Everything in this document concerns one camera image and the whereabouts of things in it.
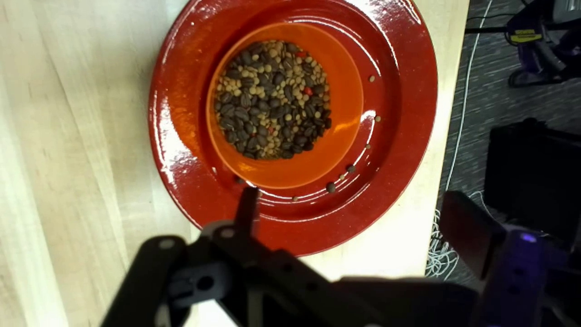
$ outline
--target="light wood surface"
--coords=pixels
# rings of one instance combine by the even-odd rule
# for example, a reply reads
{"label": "light wood surface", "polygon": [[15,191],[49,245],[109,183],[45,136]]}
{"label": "light wood surface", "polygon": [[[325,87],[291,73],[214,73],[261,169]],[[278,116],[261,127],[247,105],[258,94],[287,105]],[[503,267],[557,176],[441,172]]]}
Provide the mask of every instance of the light wood surface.
{"label": "light wood surface", "polygon": [[[0,2],[0,325],[98,325],[145,238],[196,238],[147,136],[156,51],[183,4]],[[439,67],[429,152],[383,220],[305,258],[329,278],[425,269],[468,2],[416,4]]]}

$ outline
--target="black chair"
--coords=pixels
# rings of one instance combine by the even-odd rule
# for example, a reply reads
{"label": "black chair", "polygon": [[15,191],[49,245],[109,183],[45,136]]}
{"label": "black chair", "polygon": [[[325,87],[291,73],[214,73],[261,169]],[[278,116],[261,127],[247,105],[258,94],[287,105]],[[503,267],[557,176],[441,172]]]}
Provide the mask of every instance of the black chair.
{"label": "black chair", "polygon": [[507,23],[505,36],[521,60],[521,69],[508,78],[510,87],[581,76],[579,0],[532,0]]}

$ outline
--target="floor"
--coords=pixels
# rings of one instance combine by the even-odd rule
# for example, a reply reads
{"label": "floor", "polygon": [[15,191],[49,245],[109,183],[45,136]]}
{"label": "floor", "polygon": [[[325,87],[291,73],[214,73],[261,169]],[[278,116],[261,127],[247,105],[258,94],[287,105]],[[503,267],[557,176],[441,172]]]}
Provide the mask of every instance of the floor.
{"label": "floor", "polygon": [[[488,4],[488,0],[472,0],[468,27],[478,27],[481,22],[485,27],[501,27],[512,13],[521,9],[519,0],[492,0],[487,13]],[[467,34],[441,192],[447,189],[463,191],[483,205],[481,189],[492,127],[537,118],[552,129],[581,134],[581,111],[576,111],[576,105],[581,103],[581,78],[557,85],[510,89],[507,80],[517,67],[516,47],[508,45],[503,34]],[[427,274],[459,283],[476,281],[454,249],[441,240],[436,223]]]}

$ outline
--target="black object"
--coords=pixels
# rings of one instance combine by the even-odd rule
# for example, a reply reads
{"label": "black object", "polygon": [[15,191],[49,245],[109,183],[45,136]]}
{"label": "black object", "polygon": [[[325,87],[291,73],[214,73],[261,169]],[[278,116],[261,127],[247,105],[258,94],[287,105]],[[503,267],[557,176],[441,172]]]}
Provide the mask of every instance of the black object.
{"label": "black object", "polygon": [[485,200],[512,223],[581,245],[581,136],[537,120],[490,131]]}
{"label": "black object", "polygon": [[[345,278],[330,283],[292,254],[269,251],[251,236],[256,198],[258,191],[247,189],[234,225],[205,229],[192,245],[174,236],[145,241],[104,327],[183,325],[191,305],[205,300],[216,300],[241,327],[534,327],[541,321],[550,261],[536,232],[507,232],[483,216],[474,223],[485,234],[499,234],[496,241],[505,240],[501,245],[479,238],[497,249],[488,258],[494,263],[487,263],[488,283],[481,296],[430,280]],[[474,220],[476,211],[468,207],[456,211],[450,202],[450,209],[463,212],[447,214],[452,220]],[[577,287],[577,276],[565,271],[566,265],[559,267]],[[557,281],[552,292],[556,312],[572,316],[568,309],[577,301],[563,296]]]}

